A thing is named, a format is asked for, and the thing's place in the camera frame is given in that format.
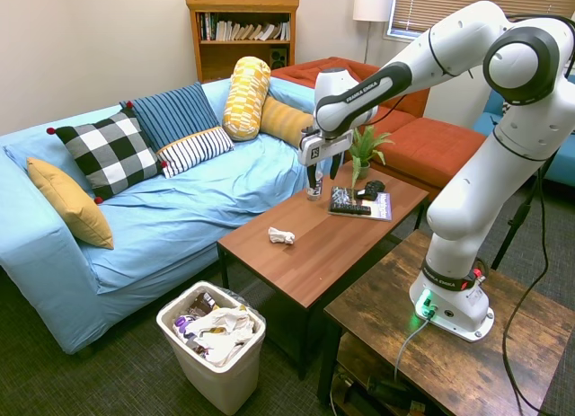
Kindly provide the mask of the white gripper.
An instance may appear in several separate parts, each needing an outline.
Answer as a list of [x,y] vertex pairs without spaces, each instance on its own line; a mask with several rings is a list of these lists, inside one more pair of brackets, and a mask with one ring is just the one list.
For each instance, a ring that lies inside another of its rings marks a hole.
[[324,132],[318,128],[311,128],[305,132],[300,139],[298,160],[306,166],[308,187],[315,190],[320,178],[317,170],[317,163],[326,158],[332,158],[331,179],[334,180],[341,167],[341,162],[345,152],[351,147],[353,133],[347,130],[342,135],[328,138]]

